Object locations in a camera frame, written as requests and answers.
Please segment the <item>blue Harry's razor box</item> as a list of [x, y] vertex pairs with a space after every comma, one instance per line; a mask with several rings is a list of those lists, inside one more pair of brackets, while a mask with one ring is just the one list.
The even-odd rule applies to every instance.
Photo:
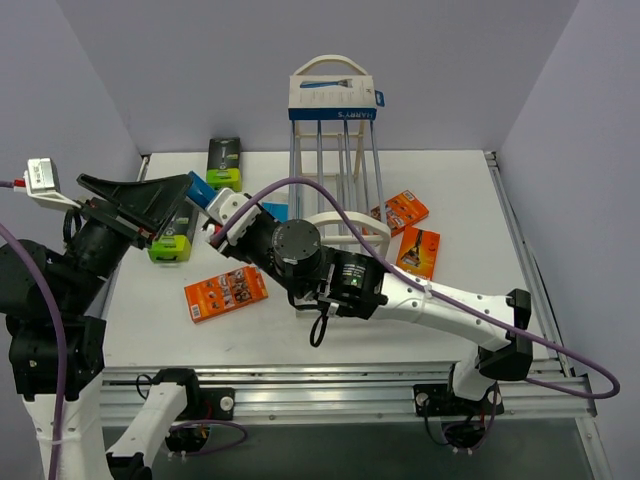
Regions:
[[201, 178], [196, 172], [190, 171], [188, 177], [191, 180], [191, 185], [187, 190], [186, 199], [198, 210], [204, 212], [209, 204], [218, 196], [218, 194], [224, 189], [222, 187], [213, 187], [209, 185], [203, 178]]
[[284, 192], [272, 192], [261, 201], [263, 208], [276, 220], [284, 223], [289, 217], [288, 194]]

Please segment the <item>orange Gillette Fusion box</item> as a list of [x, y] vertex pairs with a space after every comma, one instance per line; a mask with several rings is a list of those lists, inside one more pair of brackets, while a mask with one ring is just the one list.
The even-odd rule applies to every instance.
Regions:
[[432, 280], [439, 244], [439, 233], [408, 226], [404, 229], [395, 264], [407, 273]]

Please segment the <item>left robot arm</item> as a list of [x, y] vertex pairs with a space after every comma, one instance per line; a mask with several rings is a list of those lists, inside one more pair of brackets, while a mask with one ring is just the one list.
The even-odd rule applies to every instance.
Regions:
[[17, 393], [33, 422], [50, 479], [148, 479], [156, 455], [206, 452], [217, 423], [213, 401], [188, 368], [148, 378], [145, 402], [111, 447], [103, 440], [100, 393], [106, 323], [88, 310], [125, 253], [144, 249], [194, 197], [194, 179], [143, 182], [78, 179], [91, 198], [75, 201], [54, 179], [26, 173], [13, 185], [65, 215], [65, 250], [4, 234], [1, 311], [11, 337]]

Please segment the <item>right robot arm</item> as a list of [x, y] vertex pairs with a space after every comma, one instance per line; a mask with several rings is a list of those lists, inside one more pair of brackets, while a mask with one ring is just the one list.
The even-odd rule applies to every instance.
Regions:
[[470, 356], [453, 364], [443, 390], [453, 411], [469, 411], [497, 382], [527, 378], [533, 347], [516, 333], [529, 325], [527, 291], [492, 296], [412, 278], [375, 257], [325, 246], [309, 221], [281, 222], [229, 188], [204, 212], [220, 229], [221, 239], [210, 241], [219, 253], [258, 267], [293, 308], [319, 312], [321, 325], [331, 317], [396, 320], [470, 341]]

